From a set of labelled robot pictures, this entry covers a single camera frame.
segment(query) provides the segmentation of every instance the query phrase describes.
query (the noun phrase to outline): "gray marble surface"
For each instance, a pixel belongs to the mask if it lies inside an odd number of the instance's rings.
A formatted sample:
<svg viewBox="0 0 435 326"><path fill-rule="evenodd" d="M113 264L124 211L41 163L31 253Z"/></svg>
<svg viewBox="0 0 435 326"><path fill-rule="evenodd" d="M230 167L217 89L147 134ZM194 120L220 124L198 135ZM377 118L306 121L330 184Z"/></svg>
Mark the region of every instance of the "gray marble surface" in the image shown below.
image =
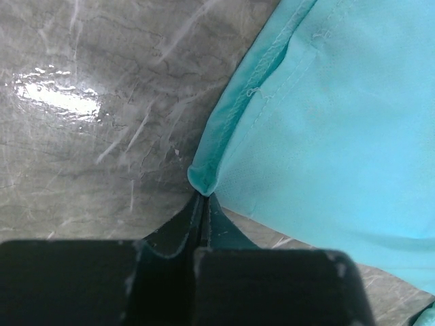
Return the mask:
<svg viewBox="0 0 435 326"><path fill-rule="evenodd" d="M139 238L278 0L0 0L0 241ZM303 247L244 217L263 247ZM431 300L361 267L380 325Z"/></svg>

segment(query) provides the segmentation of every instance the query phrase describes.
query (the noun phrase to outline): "blue cloth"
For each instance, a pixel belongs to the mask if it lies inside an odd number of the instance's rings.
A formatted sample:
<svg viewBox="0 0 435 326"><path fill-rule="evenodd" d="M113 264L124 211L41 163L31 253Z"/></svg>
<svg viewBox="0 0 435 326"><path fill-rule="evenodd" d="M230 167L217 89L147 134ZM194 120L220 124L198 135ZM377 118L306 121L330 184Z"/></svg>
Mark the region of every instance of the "blue cloth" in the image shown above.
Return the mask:
<svg viewBox="0 0 435 326"><path fill-rule="evenodd" d="M283 0L188 177L435 295L435 1Z"/></svg>

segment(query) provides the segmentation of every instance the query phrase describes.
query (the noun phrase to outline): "glossy gray surface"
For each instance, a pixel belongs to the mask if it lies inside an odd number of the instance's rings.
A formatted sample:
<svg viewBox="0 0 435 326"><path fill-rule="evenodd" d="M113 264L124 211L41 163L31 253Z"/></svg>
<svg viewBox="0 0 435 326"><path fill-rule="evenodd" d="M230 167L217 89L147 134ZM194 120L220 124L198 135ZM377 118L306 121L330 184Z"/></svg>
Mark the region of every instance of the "glossy gray surface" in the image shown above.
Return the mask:
<svg viewBox="0 0 435 326"><path fill-rule="evenodd" d="M0 241L138 238L278 0L0 0ZM281 236L242 217L259 245ZM301 244L290 241L282 247ZM362 268L380 325L430 296Z"/></svg>

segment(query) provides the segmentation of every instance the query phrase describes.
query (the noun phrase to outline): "cloth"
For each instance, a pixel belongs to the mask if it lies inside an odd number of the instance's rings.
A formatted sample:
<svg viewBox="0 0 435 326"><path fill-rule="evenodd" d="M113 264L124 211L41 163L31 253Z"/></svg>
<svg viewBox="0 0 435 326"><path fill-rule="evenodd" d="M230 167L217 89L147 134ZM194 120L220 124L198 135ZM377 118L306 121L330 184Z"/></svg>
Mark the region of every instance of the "cloth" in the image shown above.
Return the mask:
<svg viewBox="0 0 435 326"><path fill-rule="evenodd" d="M432 0L281 1L209 118L191 184L435 295L434 31Z"/></svg>

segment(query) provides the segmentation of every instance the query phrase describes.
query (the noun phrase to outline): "garment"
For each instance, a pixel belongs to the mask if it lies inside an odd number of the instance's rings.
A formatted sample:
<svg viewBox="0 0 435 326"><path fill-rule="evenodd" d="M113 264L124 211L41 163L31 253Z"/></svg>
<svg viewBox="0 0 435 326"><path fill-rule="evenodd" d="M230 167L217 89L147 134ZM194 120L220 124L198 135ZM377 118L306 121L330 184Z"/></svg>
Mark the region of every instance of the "garment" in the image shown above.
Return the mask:
<svg viewBox="0 0 435 326"><path fill-rule="evenodd" d="M435 295L435 1L283 0L214 109L191 184Z"/></svg>

